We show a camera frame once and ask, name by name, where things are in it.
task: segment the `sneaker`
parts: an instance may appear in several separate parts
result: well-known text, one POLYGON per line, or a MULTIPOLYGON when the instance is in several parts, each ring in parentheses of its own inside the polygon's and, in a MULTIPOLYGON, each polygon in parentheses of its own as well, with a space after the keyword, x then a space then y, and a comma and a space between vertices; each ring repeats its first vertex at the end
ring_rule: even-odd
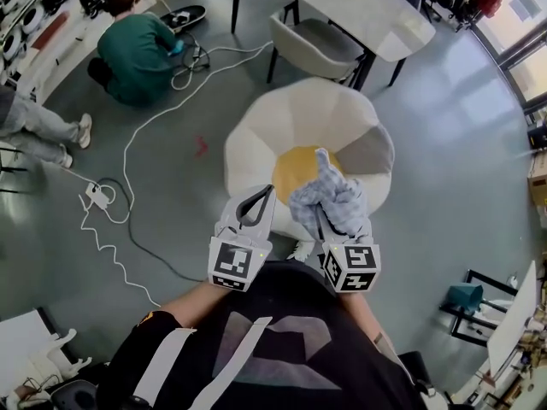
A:
POLYGON ((287 260, 297 260, 304 263, 314 251, 314 246, 315 242, 298 242, 292 254, 287 257, 287 260))
POLYGON ((68 152, 65 152, 65 157, 62 159, 61 167, 70 168, 72 166, 73 158, 68 152))
POLYGON ((79 121, 79 129, 82 131, 82 135, 78 139, 78 144, 82 149, 87 149, 91 143, 92 125, 91 116, 88 113, 82 115, 82 120, 79 121))

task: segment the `blue-gray floor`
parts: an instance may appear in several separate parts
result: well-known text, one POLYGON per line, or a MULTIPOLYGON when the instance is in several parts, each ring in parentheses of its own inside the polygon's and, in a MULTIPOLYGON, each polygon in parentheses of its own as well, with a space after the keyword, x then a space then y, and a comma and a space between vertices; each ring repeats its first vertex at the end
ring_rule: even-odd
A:
MULTIPOLYGON (((172 8, 207 6, 208 19, 194 33, 209 49, 266 43, 268 16, 290 1, 241 0, 233 36, 232 0, 168 0, 172 8)), ((316 16, 303 5, 302 17, 310 15, 316 16)), ((502 281, 512 272, 522 278, 540 251, 542 232, 527 194, 530 159, 518 102, 471 33, 436 28, 432 42, 407 60, 395 86, 385 88, 394 64, 378 59, 363 88, 397 154, 391 194, 372 217, 383 272, 368 299, 397 350, 421 350, 434 382, 456 391, 486 353, 447 335, 448 320, 437 315, 447 287, 468 268, 502 281)), ((241 58, 214 54, 212 68, 241 58)), ((205 277, 209 237, 226 201, 227 134, 263 92, 305 77, 281 60, 268 86, 268 62, 269 50, 214 76, 184 107, 143 130, 128 152, 137 197, 135 237, 193 277, 205 277), (196 156, 198 138, 209 146, 202 156, 196 156)), ((191 89, 169 93, 154 108, 132 109, 94 84, 85 65, 46 106, 65 120, 89 112, 93 141, 75 153, 74 170, 123 182, 122 153, 133 130, 191 89)), ((197 75, 192 87, 204 76, 197 75)), ((22 163, 31 172, 3 185, 29 194, 0 194, 0 317, 44 306, 59 329, 79 331, 72 344, 77 354, 107 360, 150 304, 142 290, 123 284, 112 252, 98 252, 92 233, 79 230, 84 213, 78 194, 85 183, 53 166, 22 163)), ((120 196, 113 215, 125 212, 120 196)), ((125 225, 112 225, 96 210, 87 223, 98 229, 101 243, 118 247, 129 278, 145 284, 157 302, 191 287, 134 247, 125 225)), ((277 240, 275 253, 283 256, 292 243, 277 240)))

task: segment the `checkered cloth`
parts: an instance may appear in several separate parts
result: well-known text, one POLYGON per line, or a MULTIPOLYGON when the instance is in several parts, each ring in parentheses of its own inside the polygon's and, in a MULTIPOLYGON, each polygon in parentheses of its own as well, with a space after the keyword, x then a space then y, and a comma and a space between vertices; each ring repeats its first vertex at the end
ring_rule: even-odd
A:
POLYGON ((329 162, 325 149, 317 149, 315 157, 319 166, 318 179, 292 192, 289 197, 292 218, 301 223, 313 238, 320 240, 315 218, 317 205, 320 204, 337 231, 356 235, 363 225, 370 223, 363 183, 344 178, 329 162))

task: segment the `green shirt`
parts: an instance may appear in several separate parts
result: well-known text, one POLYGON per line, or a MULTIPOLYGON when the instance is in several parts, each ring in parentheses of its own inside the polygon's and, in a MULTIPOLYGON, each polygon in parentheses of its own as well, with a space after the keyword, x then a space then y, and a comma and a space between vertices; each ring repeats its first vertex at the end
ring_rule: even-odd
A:
POLYGON ((129 15, 99 39, 97 51, 113 73, 107 91, 130 105, 154 102, 168 87, 173 65, 168 51, 173 32, 154 15, 129 15))

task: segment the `red mark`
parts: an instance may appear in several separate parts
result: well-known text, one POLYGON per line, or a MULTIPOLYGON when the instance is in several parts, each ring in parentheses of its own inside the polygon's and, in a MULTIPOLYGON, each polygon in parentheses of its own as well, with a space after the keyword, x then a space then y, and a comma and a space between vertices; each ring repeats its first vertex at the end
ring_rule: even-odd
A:
POLYGON ((199 158, 201 155, 207 153, 209 150, 209 146, 205 141, 203 140, 203 137, 196 137, 196 143, 197 143, 197 152, 195 154, 196 158, 199 158))

